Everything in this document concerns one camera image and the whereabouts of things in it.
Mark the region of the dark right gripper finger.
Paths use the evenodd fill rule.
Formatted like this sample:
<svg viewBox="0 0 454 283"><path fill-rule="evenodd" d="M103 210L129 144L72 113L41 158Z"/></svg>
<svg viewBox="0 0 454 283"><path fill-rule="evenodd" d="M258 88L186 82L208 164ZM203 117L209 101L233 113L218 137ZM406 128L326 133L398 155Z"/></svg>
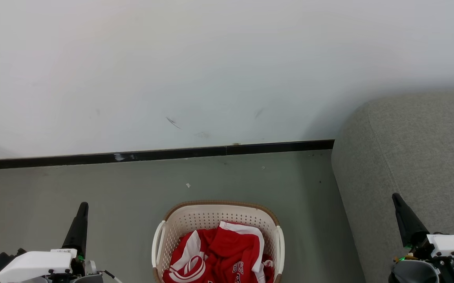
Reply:
<svg viewBox="0 0 454 283"><path fill-rule="evenodd" d="M429 234L426 226L399 193L393 193L392 200L403 246L405 248L414 248L423 243Z"/></svg>

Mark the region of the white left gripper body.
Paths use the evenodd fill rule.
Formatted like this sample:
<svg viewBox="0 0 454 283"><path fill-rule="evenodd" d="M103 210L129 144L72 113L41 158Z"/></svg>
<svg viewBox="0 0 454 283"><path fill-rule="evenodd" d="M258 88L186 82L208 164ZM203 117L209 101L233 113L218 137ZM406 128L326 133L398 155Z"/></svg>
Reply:
<svg viewBox="0 0 454 283"><path fill-rule="evenodd" d="M73 248L26 252L0 270L0 283L20 283L43 276L69 274L71 261L76 256L77 250Z"/></svg>

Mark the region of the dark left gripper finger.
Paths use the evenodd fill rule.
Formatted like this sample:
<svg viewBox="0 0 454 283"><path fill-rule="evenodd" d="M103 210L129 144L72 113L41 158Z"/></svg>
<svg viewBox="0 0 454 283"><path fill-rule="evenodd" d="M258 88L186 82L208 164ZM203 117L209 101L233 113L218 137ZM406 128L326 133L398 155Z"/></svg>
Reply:
<svg viewBox="0 0 454 283"><path fill-rule="evenodd" d="M86 258L88 211L88 203L82 202L62 244L62 249L76 249L77 255L82 258Z"/></svg>

